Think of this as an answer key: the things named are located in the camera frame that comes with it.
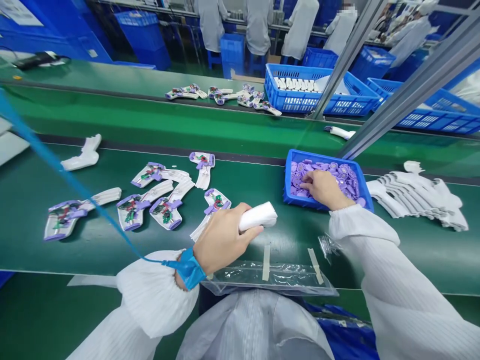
tape strip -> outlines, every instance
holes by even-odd
[[[324,283],[324,278],[322,277],[322,273],[320,272],[319,262],[317,261],[317,257],[315,256],[315,251],[313,249],[308,249],[308,254],[310,255],[310,261],[313,265],[313,269],[315,270],[316,279],[320,285]]]
[[[270,276],[270,245],[265,245],[263,250],[263,273],[261,279],[268,281]]]

right hand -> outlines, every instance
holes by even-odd
[[[344,195],[335,177],[328,171],[309,171],[302,181],[304,183],[300,184],[300,187],[308,190],[315,200],[327,206],[331,211],[355,205],[355,201]]]

blue chair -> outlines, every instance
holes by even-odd
[[[222,54],[220,52],[212,52],[207,50],[208,53],[208,67],[212,69],[212,64],[222,64]]]
[[[254,74],[254,71],[257,70],[260,72],[261,76],[265,76],[265,65],[267,64],[267,55],[254,55],[250,53],[250,74]]]

left hand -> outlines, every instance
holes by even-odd
[[[256,226],[239,234],[240,218],[252,207],[244,202],[233,209],[219,209],[193,246],[193,255],[205,274],[210,275],[237,260],[263,230]]]

blue cord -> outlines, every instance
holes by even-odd
[[[54,170],[58,171],[60,175],[65,179],[65,181],[70,184],[78,193],[83,197],[91,201],[91,203],[95,206],[95,208],[100,212],[100,214],[108,220],[110,224],[113,225],[115,230],[121,235],[121,237],[126,241],[128,245],[130,245],[132,251],[137,255],[140,259],[151,263],[159,263],[170,268],[179,269],[176,261],[165,261],[165,260],[152,260],[142,256],[135,246],[130,241],[129,237],[125,234],[122,230],[120,225],[117,224],[115,220],[108,214],[107,211],[103,209],[97,202],[90,196],[89,191],[78,181],[70,172],[65,171],[64,167],[60,163],[60,160],[55,156],[55,154],[45,146],[37,135],[34,134],[30,128],[25,125],[22,121],[22,118],[19,114],[12,108],[10,103],[5,98],[5,90],[0,89],[0,109],[2,116],[11,122],[14,125],[14,129],[26,140],[30,143],[30,146],[36,151],[36,153],[43,158],[43,160],[49,164]]]

